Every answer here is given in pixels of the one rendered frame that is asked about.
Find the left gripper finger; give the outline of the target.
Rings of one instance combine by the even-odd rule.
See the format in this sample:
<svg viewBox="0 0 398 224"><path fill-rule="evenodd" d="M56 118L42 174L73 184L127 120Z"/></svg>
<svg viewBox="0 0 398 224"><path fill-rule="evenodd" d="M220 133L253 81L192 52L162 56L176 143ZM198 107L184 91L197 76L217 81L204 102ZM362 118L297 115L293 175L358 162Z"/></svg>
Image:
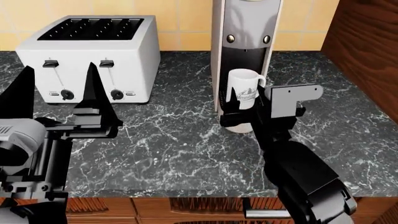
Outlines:
<svg viewBox="0 0 398 224"><path fill-rule="evenodd" d="M34 90L35 72L26 66L0 94L0 119L32 119Z"/></svg>
<svg viewBox="0 0 398 224"><path fill-rule="evenodd" d="M104 90L98 69L90 63L83 99L74 107L75 124L123 124Z"/></svg>

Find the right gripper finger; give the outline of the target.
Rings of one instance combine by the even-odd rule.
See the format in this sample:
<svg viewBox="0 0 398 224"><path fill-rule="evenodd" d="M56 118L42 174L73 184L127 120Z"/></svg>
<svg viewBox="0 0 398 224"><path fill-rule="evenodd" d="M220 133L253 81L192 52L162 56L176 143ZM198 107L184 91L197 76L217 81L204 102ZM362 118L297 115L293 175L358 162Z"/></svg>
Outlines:
<svg viewBox="0 0 398 224"><path fill-rule="evenodd" d="M230 101L224 104L223 114L220 116L220 125L227 128L257 120L257 103L258 98L255 98L252 108L240 110L240 101L237 99L236 95L232 93Z"/></svg>
<svg viewBox="0 0 398 224"><path fill-rule="evenodd" d="M259 96L256 98L256 108L271 110L271 87L257 86Z"/></svg>

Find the white mug with mountain print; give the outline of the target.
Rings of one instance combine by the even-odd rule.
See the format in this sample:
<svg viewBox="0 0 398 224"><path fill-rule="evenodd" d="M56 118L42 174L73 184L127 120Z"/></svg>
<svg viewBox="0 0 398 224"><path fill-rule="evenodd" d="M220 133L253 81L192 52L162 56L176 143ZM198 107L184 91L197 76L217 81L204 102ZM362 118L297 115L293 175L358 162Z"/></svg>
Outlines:
<svg viewBox="0 0 398 224"><path fill-rule="evenodd" d="M254 70L237 68L228 73L226 102L231 100L232 89L235 90L240 110L248 110L254 106L255 99L259 96L257 86L265 87L266 78Z"/></svg>

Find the tall grey coffee machine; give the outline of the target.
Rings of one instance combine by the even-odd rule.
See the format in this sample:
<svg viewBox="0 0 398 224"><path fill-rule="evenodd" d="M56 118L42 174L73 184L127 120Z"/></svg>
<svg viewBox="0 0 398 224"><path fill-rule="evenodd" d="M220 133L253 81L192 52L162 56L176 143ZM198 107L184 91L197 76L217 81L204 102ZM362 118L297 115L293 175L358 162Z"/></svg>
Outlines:
<svg viewBox="0 0 398 224"><path fill-rule="evenodd" d="M235 68L266 76L283 0L213 0L211 59L215 111L223 114L228 73ZM235 41L228 43L226 37ZM269 35L268 44L263 38Z"/></svg>

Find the wooden base cabinet drawers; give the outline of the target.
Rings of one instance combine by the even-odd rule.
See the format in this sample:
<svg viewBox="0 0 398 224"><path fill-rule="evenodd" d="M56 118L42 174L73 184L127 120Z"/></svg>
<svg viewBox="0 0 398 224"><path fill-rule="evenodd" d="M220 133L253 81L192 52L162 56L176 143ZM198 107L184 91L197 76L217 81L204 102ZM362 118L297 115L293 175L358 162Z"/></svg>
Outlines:
<svg viewBox="0 0 398 224"><path fill-rule="evenodd" d="M398 197L357 197L354 224L398 224ZM247 220L239 197L75 197L68 224L295 224L290 218Z"/></svg>

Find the dark wooden tall cabinet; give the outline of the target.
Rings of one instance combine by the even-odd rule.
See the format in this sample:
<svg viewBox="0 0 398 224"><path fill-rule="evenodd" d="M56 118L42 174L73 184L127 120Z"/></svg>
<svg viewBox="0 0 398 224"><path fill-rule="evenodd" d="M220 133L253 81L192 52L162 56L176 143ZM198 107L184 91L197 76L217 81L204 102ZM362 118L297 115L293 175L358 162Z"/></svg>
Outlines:
<svg viewBox="0 0 398 224"><path fill-rule="evenodd" d="M340 0L322 52L398 124L398 0Z"/></svg>

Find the white four-slot toaster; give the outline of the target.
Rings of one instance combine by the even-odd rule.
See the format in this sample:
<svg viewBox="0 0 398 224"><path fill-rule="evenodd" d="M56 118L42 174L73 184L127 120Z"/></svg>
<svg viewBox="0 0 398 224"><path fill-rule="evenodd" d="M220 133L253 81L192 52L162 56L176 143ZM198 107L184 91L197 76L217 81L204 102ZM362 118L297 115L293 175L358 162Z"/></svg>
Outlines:
<svg viewBox="0 0 398 224"><path fill-rule="evenodd" d="M21 42L16 53L35 70L36 88L48 104L80 102L90 63L110 102L145 104L160 64L155 16L65 16ZM43 68L45 60L59 66ZM114 61L114 67L100 68L101 60ZM62 100L63 89L74 99ZM114 89L124 93L121 100L112 99Z"/></svg>

